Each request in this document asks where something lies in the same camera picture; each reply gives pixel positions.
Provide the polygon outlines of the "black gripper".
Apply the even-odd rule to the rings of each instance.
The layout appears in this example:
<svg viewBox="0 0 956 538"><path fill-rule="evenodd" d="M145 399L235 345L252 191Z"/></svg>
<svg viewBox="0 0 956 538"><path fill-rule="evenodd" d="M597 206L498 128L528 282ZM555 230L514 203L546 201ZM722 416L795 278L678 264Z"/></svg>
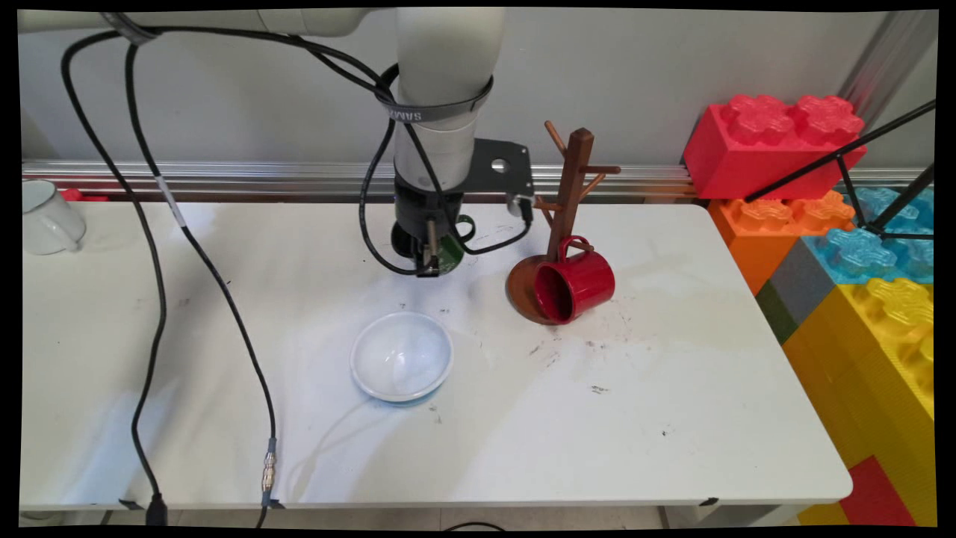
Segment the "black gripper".
<svg viewBox="0 0 956 538"><path fill-rule="evenodd" d="M441 275L441 239L451 235L451 223L459 215L464 193L460 188L444 192L444 204L452 214L450 219L441 208L436 191L416 188L400 175L396 175L394 187L396 223L392 227L392 247L403 258L421 259L418 278L437 278Z"/></svg>

